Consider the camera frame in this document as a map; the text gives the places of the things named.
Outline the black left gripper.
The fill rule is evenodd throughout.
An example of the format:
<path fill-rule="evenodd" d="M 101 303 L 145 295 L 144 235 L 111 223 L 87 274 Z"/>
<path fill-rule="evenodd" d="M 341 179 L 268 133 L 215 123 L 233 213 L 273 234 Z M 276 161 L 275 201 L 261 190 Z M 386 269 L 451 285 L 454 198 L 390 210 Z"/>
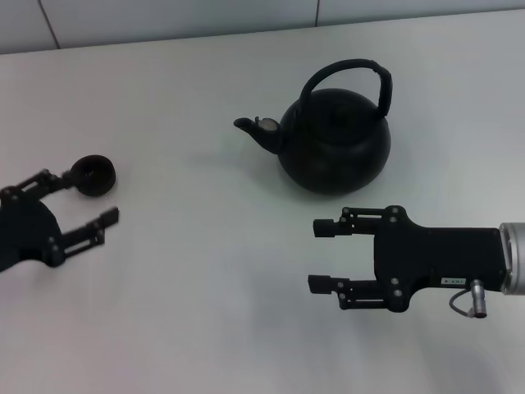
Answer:
<path fill-rule="evenodd" d="M 80 173 L 60 176 L 43 169 L 18 185 L 1 190 L 1 270 L 35 260 L 56 268 L 71 257 L 105 244 L 106 230 L 119 222 L 120 210 L 110 208 L 83 226 L 62 233 L 57 219 L 32 195 L 50 195 L 80 183 Z"/>

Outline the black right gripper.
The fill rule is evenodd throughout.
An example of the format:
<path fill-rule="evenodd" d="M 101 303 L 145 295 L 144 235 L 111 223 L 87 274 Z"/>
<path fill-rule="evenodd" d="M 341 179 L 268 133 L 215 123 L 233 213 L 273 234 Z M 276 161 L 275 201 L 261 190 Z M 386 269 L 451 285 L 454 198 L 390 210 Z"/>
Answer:
<path fill-rule="evenodd" d="M 496 228 L 423 227 L 401 207 L 395 213 L 343 207 L 338 220 L 315 219 L 313 233 L 317 238 L 374 235 L 376 281 L 308 276 L 310 292 L 335 293 L 342 310 L 404 312 L 422 289 L 467 289 L 479 280 L 487 291 L 499 291 L 504 281 L 504 251 Z"/>

